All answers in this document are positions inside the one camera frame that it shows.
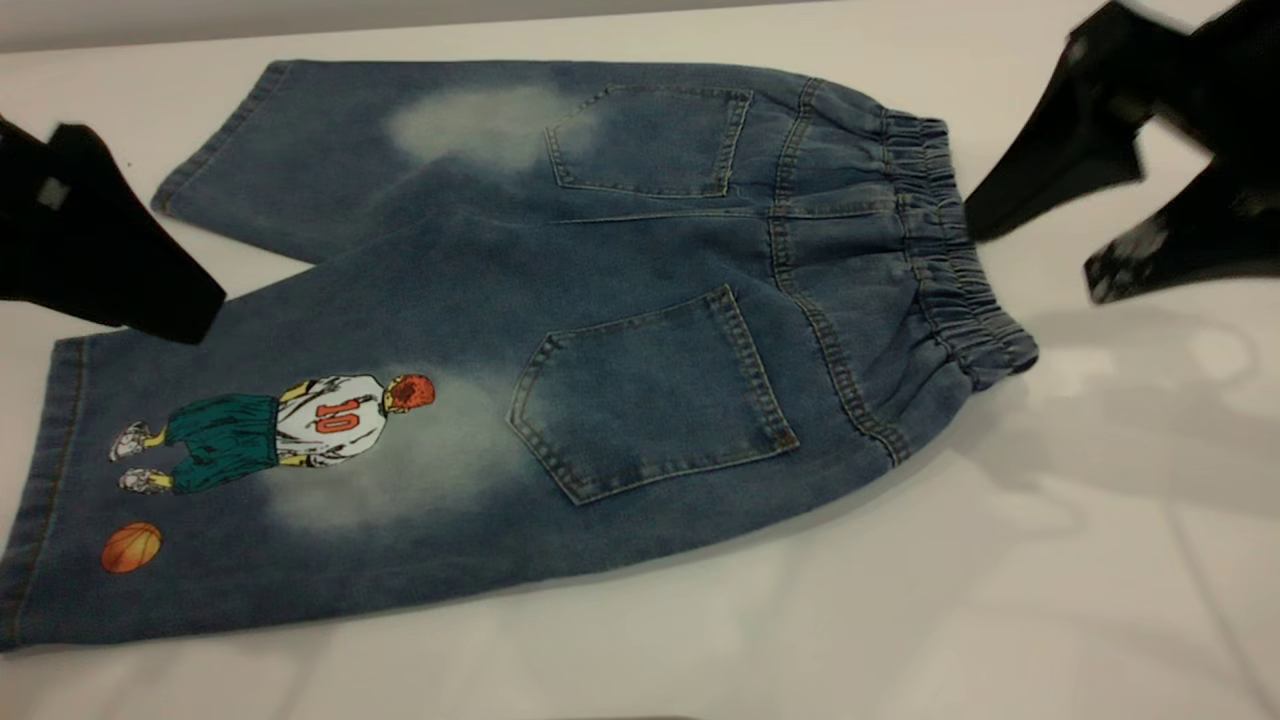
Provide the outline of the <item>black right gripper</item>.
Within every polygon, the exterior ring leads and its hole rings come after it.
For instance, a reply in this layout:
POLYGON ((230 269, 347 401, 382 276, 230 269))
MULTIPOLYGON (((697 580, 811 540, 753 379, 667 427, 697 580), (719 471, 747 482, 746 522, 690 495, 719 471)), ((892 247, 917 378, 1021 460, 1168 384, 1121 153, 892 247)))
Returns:
POLYGON ((1066 37, 1036 109, 965 200, 987 242, 1066 202, 1142 181, 1155 115, 1215 159, 1084 263, 1089 300, 1279 273, 1279 4, 1236 1, 1196 28, 1108 1, 1066 37))

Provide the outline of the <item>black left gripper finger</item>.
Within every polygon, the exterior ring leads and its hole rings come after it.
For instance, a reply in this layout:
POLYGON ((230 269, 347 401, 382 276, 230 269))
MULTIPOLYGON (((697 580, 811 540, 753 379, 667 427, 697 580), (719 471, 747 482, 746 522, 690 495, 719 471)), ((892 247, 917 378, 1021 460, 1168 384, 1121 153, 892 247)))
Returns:
POLYGON ((92 132, 60 124, 42 141, 3 120, 3 299, 36 304, 79 319, 93 314, 93 282, 84 256, 92 187, 72 159, 73 143, 92 132))
POLYGON ((49 149, 64 188, 56 228, 52 306, 110 327, 197 345, 227 292, 157 223, 88 126, 60 124, 49 149))

